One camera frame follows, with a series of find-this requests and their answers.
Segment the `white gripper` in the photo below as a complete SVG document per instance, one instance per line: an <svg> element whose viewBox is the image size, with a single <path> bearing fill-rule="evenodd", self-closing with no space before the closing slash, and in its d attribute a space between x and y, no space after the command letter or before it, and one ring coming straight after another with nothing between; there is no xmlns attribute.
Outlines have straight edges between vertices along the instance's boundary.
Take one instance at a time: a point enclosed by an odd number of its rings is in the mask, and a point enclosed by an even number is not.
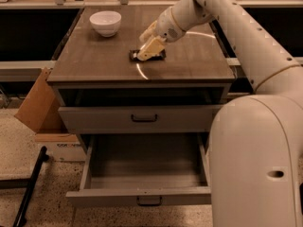
<svg viewBox="0 0 303 227"><path fill-rule="evenodd" d="M172 7L168 7L159 15L157 22L154 21L140 35L139 40L144 44L140 47L136 56L140 61L147 61L164 50L166 42L174 43L185 34L185 31L182 30L174 20Z"/></svg>

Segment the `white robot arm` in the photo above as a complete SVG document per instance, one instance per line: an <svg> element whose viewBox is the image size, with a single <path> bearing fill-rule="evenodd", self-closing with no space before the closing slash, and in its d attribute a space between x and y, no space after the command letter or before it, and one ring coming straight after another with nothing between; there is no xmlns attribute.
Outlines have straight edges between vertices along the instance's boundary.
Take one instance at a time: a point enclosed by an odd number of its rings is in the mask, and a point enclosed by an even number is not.
<svg viewBox="0 0 303 227"><path fill-rule="evenodd" d="M141 35L145 61L192 27L219 22L254 89L209 134L214 227L302 227L303 67L236 0L180 0Z"/></svg>

